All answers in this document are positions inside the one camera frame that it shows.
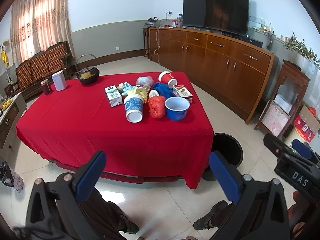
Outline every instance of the wooden sofa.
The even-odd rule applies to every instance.
[[[40,51],[31,59],[22,62],[16,68],[17,82],[11,85],[11,88],[15,85],[18,85],[18,88],[11,96],[21,92],[24,100],[30,98],[42,91],[41,81],[48,78],[52,83],[51,75],[60,70],[63,70],[66,79],[70,79],[73,74],[70,58],[69,46],[65,41],[49,47],[46,51]]]

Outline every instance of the trash can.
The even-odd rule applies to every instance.
[[[234,165],[236,168],[240,166],[243,160],[243,151],[240,143],[231,135],[225,133],[215,133],[213,135],[213,142],[211,152],[219,151],[228,163]],[[202,175],[202,178],[207,181],[215,181],[216,178],[208,166]]]
[[[13,187],[19,193],[23,189],[23,179],[9,167],[6,161],[0,165],[0,182],[7,187]]]

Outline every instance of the person's leg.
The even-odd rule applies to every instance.
[[[220,227],[225,218],[229,215],[230,211],[233,209],[234,204],[228,203],[224,200],[219,201],[215,204],[209,213],[204,217],[198,219],[193,223],[193,228],[195,230],[210,229],[213,227]]]
[[[89,199],[81,203],[81,208],[97,231],[106,239],[125,239],[119,231],[135,234],[139,227],[128,219],[113,202],[106,202],[94,188]]]

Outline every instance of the tile floor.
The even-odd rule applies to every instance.
[[[101,75],[131,72],[158,72],[166,68],[145,57],[123,59],[99,65]],[[228,133],[241,144],[244,159],[239,171],[250,173],[256,180],[270,181],[277,177],[273,172],[276,158],[263,145],[263,133],[255,131],[255,122],[244,121],[218,100],[194,85],[215,132]],[[36,98],[27,103],[28,108]],[[42,159],[18,138],[12,146],[9,164],[23,178],[24,189],[17,193],[0,184],[0,212],[10,227],[25,225],[28,200],[34,180],[42,177],[52,181],[66,172]],[[287,205],[293,204],[294,189],[281,179]],[[140,226],[136,235],[125,234],[127,239],[183,239],[194,236],[208,240],[215,229],[196,231],[192,224],[205,215],[218,201],[226,199],[218,182],[201,180],[195,190],[183,180],[169,183],[144,183],[141,185],[99,179],[96,188],[107,201],[117,203]]]

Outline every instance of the pants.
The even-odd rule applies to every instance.
[[[126,240],[119,231],[126,230],[124,219],[113,206],[106,202],[94,188],[89,199],[80,205],[90,222],[103,238],[108,240]]]
[[[212,226],[215,228],[221,227],[222,223],[228,217],[234,206],[234,203],[230,203],[228,206],[216,213],[215,216],[211,219]]]

